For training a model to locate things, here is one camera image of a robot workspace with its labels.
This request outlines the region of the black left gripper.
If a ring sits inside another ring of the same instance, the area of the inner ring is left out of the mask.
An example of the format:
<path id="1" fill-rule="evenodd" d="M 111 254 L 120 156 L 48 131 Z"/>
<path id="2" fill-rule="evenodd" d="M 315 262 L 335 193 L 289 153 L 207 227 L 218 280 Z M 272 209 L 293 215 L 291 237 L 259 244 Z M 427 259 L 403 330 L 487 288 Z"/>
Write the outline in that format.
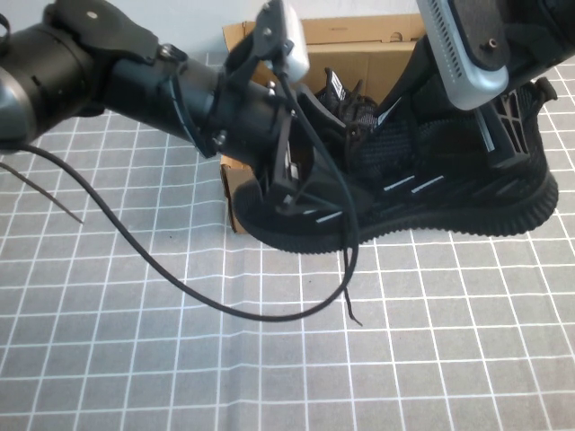
<path id="1" fill-rule="evenodd" d="M 298 88 L 298 105 L 319 137 L 347 135 L 344 123 L 308 87 Z M 302 181 L 314 165 L 314 145 L 283 90 L 270 92 L 250 82 L 242 92 L 222 92 L 210 117 L 210 132 L 218 153 L 249 166 L 256 177 L 273 178 L 277 167 L 296 175 L 296 180 L 273 179 L 276 211 L 310 209 Z"/>

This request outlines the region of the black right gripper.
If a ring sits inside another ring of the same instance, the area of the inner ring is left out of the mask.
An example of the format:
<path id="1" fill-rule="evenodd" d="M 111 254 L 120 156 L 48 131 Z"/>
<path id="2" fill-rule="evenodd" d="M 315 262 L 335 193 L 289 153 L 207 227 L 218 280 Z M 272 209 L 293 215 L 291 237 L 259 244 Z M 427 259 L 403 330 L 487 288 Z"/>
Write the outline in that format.
<path id="1" fill-rule="evenodd" d="M 476 159 L 478 170 L 525 170 L 532 162 L 535 151 L 530 148 L 533 134 L 528 124 L 544 102 L 544 86 L 528 81 L 574 56 L 572 0 L 510 1 L 508 7 L 509 83 L 521 86 L 476 110 L 482 144 Z M 402 75 L 380 104 L 380 112 L 397 101 L 410 107 L 417 119 L 449 111 L 428 38 L 416 42 Z"/>

